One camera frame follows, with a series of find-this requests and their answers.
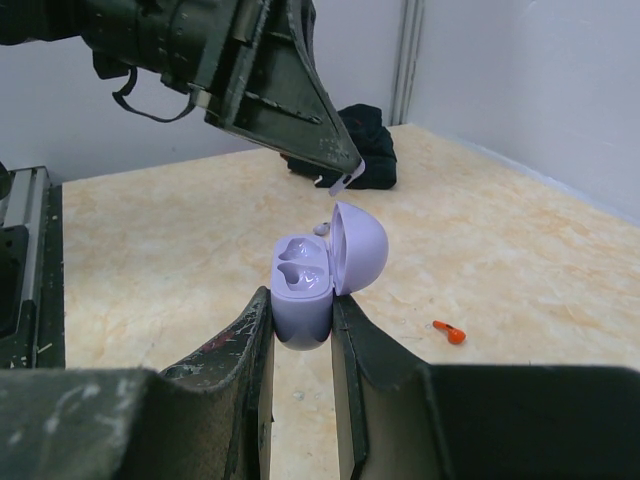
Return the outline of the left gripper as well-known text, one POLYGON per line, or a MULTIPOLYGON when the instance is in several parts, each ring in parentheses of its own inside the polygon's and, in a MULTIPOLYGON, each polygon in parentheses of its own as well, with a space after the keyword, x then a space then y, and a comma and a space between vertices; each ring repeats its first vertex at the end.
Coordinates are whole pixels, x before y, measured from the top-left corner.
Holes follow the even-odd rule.
POLYGON ((137 71, 182 94, 205 89, 207 123, 342 176, 363 161, 316 71, 310 1, 91 1, 89 46, 103 79, 137 71))

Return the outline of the purple earbud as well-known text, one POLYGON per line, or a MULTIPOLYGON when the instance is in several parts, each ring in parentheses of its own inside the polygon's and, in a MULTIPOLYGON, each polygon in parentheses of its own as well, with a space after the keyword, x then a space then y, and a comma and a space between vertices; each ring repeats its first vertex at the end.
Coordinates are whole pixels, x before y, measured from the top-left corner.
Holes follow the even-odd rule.
POLYGON ((330 222, 322 222, 313 228, 313 233, 317 236, 325 236, 330 232, 330 229, 330 222))
POLYGON ((358 179, 366 170, 366 163, 361 160, 357 168, 351 173, 343 174, 328 190, 331 197, 336 197, 345 190, 353 181, 358 179))

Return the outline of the purple earbud case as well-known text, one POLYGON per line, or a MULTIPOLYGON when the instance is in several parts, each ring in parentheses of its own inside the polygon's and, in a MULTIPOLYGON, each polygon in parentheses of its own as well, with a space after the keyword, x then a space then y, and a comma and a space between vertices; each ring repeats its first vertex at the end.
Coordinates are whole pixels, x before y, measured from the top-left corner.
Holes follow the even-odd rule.
POLYGON ((384 270, 389 240, 370 213, 336 202, 327 240, 315 234, 280 238, 270 277, 274 329, 279 341, 297 351, 313 350, 329 337, 336 296, 360 291, 384 270))

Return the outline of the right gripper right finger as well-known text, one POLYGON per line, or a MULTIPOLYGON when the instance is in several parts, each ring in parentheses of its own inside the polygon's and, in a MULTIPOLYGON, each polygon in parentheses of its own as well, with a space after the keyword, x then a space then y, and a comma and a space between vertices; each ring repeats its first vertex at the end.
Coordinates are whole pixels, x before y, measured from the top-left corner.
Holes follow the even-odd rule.
POLYGON ((635 479, 639 374, 624 367, 430 364, 357 302, 333 304, 344 479, 635 479))

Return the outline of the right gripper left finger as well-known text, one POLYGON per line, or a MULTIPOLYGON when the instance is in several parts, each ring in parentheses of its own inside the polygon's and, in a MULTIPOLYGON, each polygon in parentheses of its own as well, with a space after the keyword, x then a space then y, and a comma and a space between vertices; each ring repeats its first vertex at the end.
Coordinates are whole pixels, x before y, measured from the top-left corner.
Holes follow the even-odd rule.
POLYGON ((1 374, 5 479, 266 479, 274 337, 270 293, 162 371, 1 374))

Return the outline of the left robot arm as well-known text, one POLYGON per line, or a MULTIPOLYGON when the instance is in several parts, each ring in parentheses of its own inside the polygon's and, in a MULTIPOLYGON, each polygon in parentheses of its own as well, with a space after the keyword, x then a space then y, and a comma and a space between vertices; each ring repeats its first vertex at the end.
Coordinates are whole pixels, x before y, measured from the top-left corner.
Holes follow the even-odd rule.
POLYGON ((315 68, 315 18, 309 1, 5 1, 1 41, 79 37, 99 78, 125 79, 117 103, 154 72, 208 124, 356 177, 363 160, 315 68))

